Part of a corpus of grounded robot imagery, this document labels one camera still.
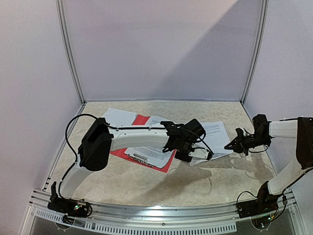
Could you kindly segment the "printed paper sheet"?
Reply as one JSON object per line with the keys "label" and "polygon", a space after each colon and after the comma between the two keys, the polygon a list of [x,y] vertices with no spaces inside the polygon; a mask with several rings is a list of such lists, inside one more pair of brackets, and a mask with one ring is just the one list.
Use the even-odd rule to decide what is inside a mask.
{"label": "printed paper sheet", "polygon": [[102,118],[106,119],[106,122],[110,126],[129,126],[135,121],[137,113],[129,112],[125,110],[119,110],[109,108],[103,115]]}
{"label": "printed paper sheet", "polygon": [[[137,114],[136,119],[132,125],[155,125],[159,124],[161,121],[168,121],[168,119],[158,116],[145,117]],[[169,167],[169,161],[171,160],[173,151],[163,153],[162,150],[163,147],[157,146],[127,148],[124,152],[123,158],[128,161],[136,162],[130,156],[133,154],[138,154],[148,159],[149,166],[159,168],[161,171],[167,172],[167,170],[163,170],[163,168]]]}

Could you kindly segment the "red file folder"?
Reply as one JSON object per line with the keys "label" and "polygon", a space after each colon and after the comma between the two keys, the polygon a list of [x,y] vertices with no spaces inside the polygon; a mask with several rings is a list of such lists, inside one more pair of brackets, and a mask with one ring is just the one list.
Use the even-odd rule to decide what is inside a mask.
{"label": "red file folder", "polygon": [[[132,125],[154,125],[161,121],[169,120],[158,116],[146,117],[138,114]],[[163,147],[147,146],[118,149],[110,153],[130,162],[167,173],[176,152],[174,150],[172,152],[163,153],[162,150]]]}

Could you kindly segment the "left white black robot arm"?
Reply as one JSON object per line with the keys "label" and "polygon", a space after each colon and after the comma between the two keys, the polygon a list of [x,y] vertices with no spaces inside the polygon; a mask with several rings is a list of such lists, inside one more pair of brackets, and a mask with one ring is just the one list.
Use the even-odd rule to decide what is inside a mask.
{"label": "left white black robot arm", "polygon": [[59,183],[51,186],[53,203],[61,212],[69,212],[75,190],[93,172],[103,170],[112,151],[130,147],[157,146],[163,152],[177,151],[178,159],[189,162],[193,157],[210,160],[213,152],[203,142],[205,129],[194,118],[186,124],[161,121],[155,125],[110,126],[105,118],[96,118],[75,151],[75,162]]}

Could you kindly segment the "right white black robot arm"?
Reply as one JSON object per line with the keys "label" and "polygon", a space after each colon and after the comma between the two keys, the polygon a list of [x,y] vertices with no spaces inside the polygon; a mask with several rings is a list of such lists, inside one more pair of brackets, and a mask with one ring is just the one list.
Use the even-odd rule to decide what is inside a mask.
{"label": "right white black robot arm", "polygon": [[284,191],[313,169],[313,119],[297,117],[279,121],[268,121],[266,115],[258,114],[252,119],[254,133],[237,128],[237,136],[226,150],[248,155],[251,148],[270,146],[274,138],[296,140],[295,157],[274,178],[265,182],[253,202],[256,213],[264,213],[283,195]]}

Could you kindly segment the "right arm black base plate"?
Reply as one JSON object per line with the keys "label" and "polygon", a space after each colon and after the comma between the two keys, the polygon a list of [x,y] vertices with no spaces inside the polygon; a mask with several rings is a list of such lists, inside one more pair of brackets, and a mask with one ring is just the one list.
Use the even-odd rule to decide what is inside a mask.
{"label": "right arm black base plate", "polygon": [[259,204],[257,199],[239,202],[236,204],[237,212],[240,218],[246,218],[274,212],[278,209],[278,203]]}

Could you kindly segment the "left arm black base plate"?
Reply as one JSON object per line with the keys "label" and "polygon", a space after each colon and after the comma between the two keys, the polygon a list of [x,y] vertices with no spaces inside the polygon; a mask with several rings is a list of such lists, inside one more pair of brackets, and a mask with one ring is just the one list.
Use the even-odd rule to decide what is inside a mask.
{"label": "left arm black base plate", "polygon": [[70,217],[87,218],[92,214],[93,210],[89,202],[84,199],[65,199],[59,196],[57,194],[56,184],[54,182],[51,186],[51,196],[47,205],[48,209],[67,214]]}

